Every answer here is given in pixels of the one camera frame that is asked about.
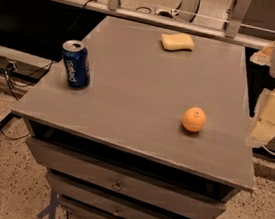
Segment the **yellow sponge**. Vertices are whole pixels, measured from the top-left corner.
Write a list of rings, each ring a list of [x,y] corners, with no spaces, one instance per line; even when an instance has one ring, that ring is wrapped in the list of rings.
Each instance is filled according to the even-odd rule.
[[[192,51],[194,49],[194,41],[189,34],[161,34],[161,43],[165,50],[178,51],[187,50]]]

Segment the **grey drawer cabinet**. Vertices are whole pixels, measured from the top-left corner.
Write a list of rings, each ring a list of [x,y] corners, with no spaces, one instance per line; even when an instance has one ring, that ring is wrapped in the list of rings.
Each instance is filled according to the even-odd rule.
[[[216,219],[254,188],[245,51],[198,37],[166,52],[158,27],[104,19],[86,37],[91,83],[62,64],[14,105],[63,208],[87,219]],[[199,107],[200,132],[182,125]]]

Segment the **orange fruit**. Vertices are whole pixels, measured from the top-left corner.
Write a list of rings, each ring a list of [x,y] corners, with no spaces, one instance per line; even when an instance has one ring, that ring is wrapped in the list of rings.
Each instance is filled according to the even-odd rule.
[[[189,108],[182,117],[183,127],[190,132],[200,132],[207,122],[206,114],[199,107]]]

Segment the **blue pepsi can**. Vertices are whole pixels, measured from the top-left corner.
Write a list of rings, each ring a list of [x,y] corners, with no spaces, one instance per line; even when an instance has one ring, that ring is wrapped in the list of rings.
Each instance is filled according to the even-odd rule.
[[[72,39],[62,44],[61,54],[70,87],[78,89],[87,87],[90,83],[87,53],[85,44],[79,40]]]

